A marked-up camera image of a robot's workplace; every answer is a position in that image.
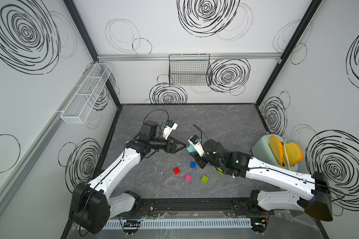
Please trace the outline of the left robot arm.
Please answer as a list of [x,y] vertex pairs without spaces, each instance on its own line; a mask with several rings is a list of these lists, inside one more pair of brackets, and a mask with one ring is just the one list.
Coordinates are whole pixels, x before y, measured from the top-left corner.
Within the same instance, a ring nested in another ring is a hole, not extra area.
[[79,183],[73,190],[68,218],[92,234],[100,232],[108,220],[123,213],[134,216],[141,207],[140,195],[125,191],[119,196],[111,194],[127,173],[144,158],[163,150],[175,154],[186,144],[170,136],[178,125],[165,121],[162,133],[153,120],[143,122],[140,131],[126,143],[118,158],[96,178]]

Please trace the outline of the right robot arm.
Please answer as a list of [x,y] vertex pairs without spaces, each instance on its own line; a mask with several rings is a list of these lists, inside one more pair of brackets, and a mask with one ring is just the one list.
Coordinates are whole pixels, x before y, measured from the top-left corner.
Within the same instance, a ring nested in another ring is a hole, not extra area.
[[295,210],[320,221],[333,220],[331,187],[321,172],[297,173],[265,163],[249,154],[229,152],[213,139],[189,139],[189,154],[200,168],[213,166],[232,177],[259,180],[281,188],[278,192],[254,190],[249,206],[262,211]]

